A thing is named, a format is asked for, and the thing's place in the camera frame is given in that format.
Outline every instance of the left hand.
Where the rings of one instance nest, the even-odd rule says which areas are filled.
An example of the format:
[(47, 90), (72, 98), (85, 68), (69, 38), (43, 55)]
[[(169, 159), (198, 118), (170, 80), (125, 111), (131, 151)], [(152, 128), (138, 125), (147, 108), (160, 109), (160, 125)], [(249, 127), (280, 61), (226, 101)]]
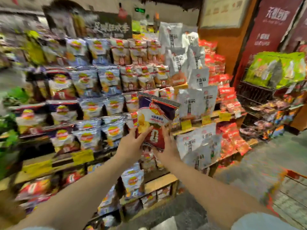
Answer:
[(137, 162), (137, 160), (141, 158), (142, 143), (148, 133), (152, 131), (152, 129), (153, 126), (150, 126), (145, 132), (141, 133), (138, 138), (135, 138), (135, 127), (130, 129), (129, 134), (121, 139), (116, 151), (116, 155), (124, 160), (125, 164), (127, 164), (127, 168), (132, 166), (133, 163)]

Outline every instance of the green exit sign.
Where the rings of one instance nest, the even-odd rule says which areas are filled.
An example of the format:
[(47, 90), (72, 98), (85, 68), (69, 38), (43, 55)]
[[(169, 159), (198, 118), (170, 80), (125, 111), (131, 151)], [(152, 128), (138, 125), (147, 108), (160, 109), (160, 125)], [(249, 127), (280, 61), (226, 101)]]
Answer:
[(134, 9), (136, 12), (139, 12), (139, 13), (145, 13), (145, 9), (141, 9), (141, 8), (135, 8)]

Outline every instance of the yellow price tag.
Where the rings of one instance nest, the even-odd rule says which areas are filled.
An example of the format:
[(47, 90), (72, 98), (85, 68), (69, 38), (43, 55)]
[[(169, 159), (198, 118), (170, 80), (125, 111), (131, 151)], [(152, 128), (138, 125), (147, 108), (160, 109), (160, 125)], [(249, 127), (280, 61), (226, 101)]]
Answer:
[(39, 177), (40, 175), (52, 172), (52, 160), (42, 161), (22, 167), (22, 171), (29, 174), (31, 177)]
[(230, 121), (231, 113), (228, 112), (220, 112), (219, 114), (220, 121)]
[(202, 123), (203, 125), (210, 124), (210, 123), (211, 123), (211, 117), (210, 117), (209, 115), (203, 116), (203, 117), (201, 118), (201, 123)]
[(79, 152), (72, 152), (70, 154), (72, 156), (72, 159), (74, 160), (75, 165), (84, 164), (86, 162), (94, 160), (94, 153), (91, 149), (82, 150)]
[(185, 120), (181, 122), (182, 131), (188, 130), (192, 128), (191, 120)]

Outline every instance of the red banner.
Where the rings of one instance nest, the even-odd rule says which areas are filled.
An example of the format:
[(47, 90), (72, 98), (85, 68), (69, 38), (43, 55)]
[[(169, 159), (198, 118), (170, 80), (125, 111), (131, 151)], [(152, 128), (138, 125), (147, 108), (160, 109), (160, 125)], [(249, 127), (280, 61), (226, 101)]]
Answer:
[(298, 41), (307, 41), (307, 8), (305, 9), (302, 17), (298, 20), (296, 27), (291, 32), (288, 45), (285, 48), (287, 53), (294, 51)]
[(235, 81), (236, 87), (254, 55), (262, 51), (277, 51), (297, 9), (303, 0), (262, 0), (255, 24), (242, 54)]

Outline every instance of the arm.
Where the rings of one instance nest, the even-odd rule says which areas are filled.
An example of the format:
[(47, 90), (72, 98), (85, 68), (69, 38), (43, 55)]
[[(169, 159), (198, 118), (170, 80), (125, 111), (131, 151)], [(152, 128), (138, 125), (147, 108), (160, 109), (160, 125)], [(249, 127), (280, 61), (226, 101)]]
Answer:
[(141, 157), (141, 144), (152, 127), (137, 139), (135, 130), (132, 129), (121, 139), (114, 157), (93, 173), (40, 204), (33, 213), (12, 229), (38, 226), (56, 230), (82, 230), (121, 174)]
[(223, 229), (231, 226), (242, 216), (252, 212), (273, 214), (269, 209), (240, 189), (219, 182), (183, 163), (174, 137), (163, 127), (164, 152), (154, 148), (156, 157), (186, 186), (188, 191)]

